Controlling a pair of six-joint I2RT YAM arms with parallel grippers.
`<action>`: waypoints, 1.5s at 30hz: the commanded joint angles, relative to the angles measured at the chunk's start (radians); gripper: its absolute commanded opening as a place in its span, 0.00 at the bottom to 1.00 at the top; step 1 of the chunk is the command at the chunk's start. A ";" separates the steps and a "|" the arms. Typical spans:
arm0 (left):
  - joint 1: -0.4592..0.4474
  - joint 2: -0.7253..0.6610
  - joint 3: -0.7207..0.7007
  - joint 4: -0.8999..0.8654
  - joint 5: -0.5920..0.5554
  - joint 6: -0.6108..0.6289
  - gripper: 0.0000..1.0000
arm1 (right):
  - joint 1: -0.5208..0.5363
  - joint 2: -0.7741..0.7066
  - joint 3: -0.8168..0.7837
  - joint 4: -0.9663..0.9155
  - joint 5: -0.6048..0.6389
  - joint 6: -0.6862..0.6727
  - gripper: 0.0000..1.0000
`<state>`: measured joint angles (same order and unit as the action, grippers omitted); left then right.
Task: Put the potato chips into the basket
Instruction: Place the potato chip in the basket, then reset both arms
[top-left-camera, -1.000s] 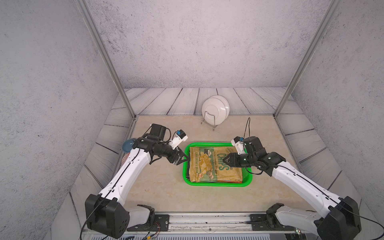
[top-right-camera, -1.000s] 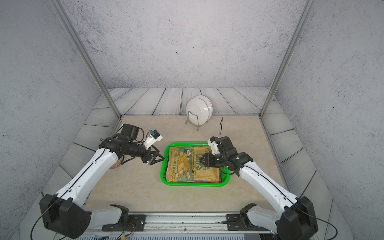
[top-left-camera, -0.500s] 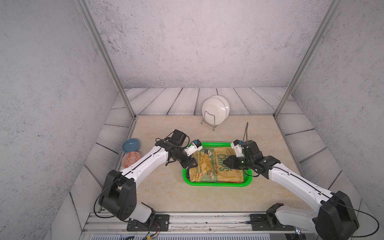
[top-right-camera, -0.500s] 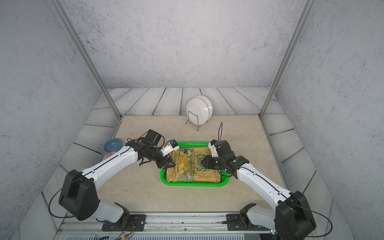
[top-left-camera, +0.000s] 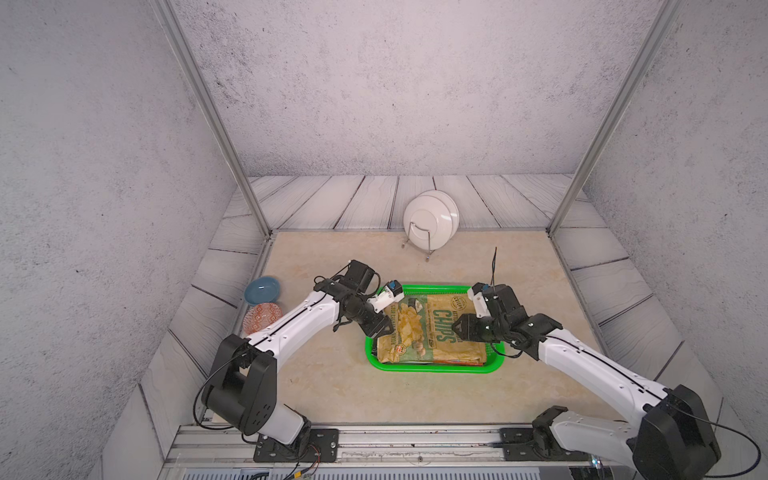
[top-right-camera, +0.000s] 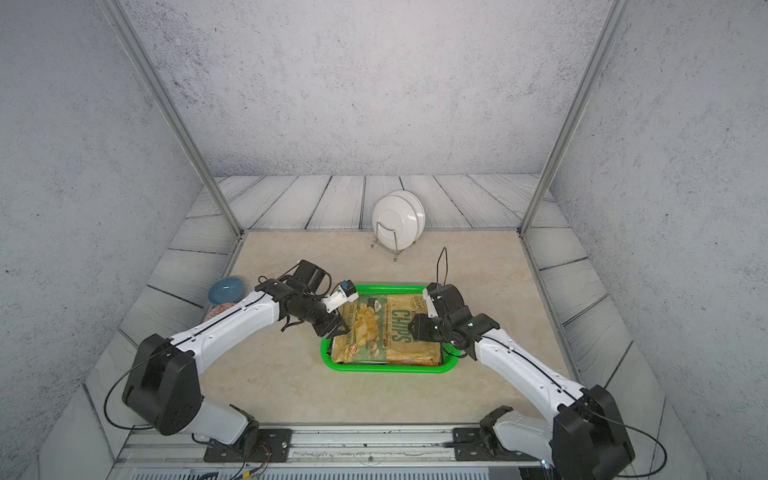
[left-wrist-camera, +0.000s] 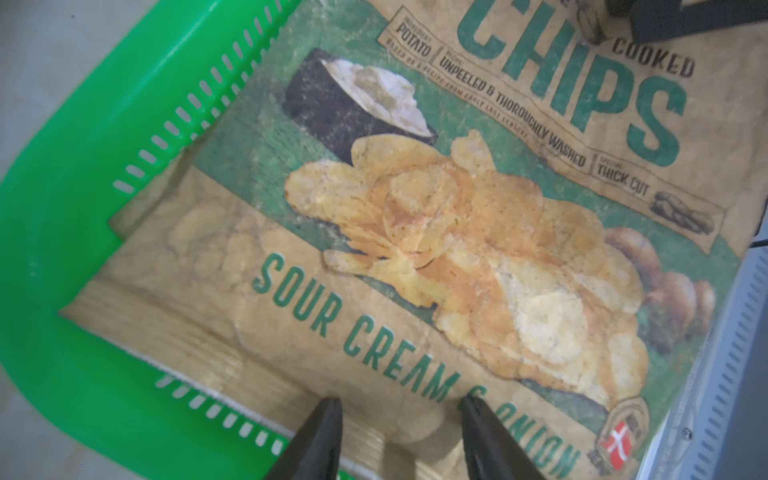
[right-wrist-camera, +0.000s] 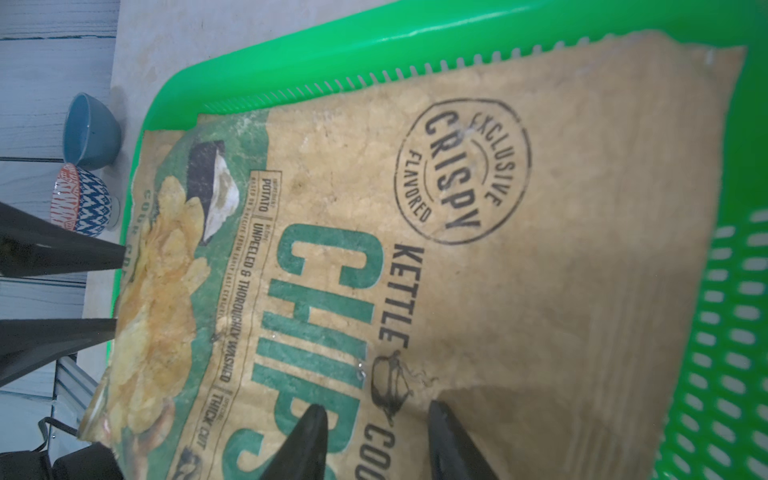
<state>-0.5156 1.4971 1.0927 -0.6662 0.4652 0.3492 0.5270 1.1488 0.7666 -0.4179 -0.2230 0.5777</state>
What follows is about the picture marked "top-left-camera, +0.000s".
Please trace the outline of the tan green chips bag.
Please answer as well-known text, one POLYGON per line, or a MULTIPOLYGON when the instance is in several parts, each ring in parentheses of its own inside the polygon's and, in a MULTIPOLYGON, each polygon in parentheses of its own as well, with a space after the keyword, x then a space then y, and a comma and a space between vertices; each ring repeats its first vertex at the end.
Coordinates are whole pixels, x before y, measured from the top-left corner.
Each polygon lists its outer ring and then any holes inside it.
POLYGON ((484 344, 460 339, 453 324, 474 305, 464 295, 409 295, 384 310, 394 332, 376 340, 382 364, 457 364, 479 367, 487 361, 484 344))

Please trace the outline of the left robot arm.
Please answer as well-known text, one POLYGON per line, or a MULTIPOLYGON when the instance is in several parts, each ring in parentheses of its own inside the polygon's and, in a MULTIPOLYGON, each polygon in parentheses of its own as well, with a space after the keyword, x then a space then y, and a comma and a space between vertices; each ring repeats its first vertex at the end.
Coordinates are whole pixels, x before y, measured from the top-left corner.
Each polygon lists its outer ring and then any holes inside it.
POLYGON ((303 454, 312 424, 278 403, 278 373, 323 329, 356 324, 368 338, 392 334, 393 322, 385 309, 404 298, 404 288, 392 280, 370 293, 371 281, 379 279, 371 267, 352 260, 330 277, 316 277, 305 300, 275 323, 247 337, 226 337, 193 405, 213 411, 244 438, 258 434, 295 456, 303 454))

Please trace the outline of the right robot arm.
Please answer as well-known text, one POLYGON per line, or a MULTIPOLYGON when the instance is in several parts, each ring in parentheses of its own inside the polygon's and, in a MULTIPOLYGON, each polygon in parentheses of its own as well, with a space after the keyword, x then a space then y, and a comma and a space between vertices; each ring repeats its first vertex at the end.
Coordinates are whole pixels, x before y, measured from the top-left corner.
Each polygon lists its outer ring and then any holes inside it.
POLYGON ((460 339, 506 343, 566 374, 621 416, 611 421, 553 406, 532 422, 538 455, 582 452, 630 467, 645 479, 701 479, 721 460, 693 390, 649 380, 587 346, 551 317, 528 315, 507 285, 477 283, 467 297, 473 312, 452 325, 460 339))

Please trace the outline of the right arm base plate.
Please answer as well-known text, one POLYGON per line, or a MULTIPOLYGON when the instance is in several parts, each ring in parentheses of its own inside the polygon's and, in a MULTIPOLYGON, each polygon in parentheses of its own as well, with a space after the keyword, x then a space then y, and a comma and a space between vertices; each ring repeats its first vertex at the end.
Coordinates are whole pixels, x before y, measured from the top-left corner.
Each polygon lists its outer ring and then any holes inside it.
POLYGON ((499 430, 505 461, 586 462, 590 456, 561 447, 545 428, 514 427, 499 430))

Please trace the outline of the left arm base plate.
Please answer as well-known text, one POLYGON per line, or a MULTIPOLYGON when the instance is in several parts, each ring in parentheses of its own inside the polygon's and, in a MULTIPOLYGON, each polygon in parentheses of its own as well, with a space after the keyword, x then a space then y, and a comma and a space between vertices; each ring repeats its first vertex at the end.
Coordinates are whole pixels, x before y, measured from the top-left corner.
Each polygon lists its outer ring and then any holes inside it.
POLYGON ((338 458, 340 431, 335 428, 312 428, 296 445, 286 446, 261 436, 257 441, 255 463, 335 463, 338 458))

